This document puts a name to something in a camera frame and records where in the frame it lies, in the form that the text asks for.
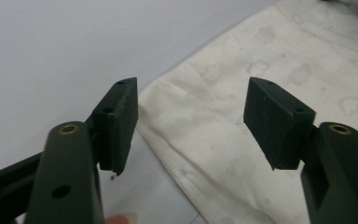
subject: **screw hole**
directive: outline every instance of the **screw hole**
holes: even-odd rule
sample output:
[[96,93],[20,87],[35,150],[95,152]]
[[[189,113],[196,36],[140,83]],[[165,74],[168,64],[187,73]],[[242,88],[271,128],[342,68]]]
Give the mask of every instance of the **screw hole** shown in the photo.
[[106,114],[113,113],[113,108],[110,108],[110,107],[104,108],[103,112]]
[[51,193],[51,197],[53,197],[55,199],[60,199],[60,198],[65,197],[66,195],[68,195],[69,192],[71,192],[70,186],[61,185],[61,186],[57,187],[55,190],[53,190],[53,192]]
[[68,124],[63,126],[62,128],[60,128],[58,130],[58,133],[60,134],[71,134],[71,133],[75,133],[78,130],[78,126],[75,124]]
[[330,130],[332,130],[335,133],[340,133],[340,134],[351,134],[351,129],[339,125],[339,124],[331,124],[329,126]]

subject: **finger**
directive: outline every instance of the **finger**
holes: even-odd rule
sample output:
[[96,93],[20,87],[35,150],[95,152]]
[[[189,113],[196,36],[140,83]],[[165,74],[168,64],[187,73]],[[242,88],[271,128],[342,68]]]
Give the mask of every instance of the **finger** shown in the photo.
[[105,220],[105,224],[136,224],[138,217],[134,213],[120,214],[109,217]]

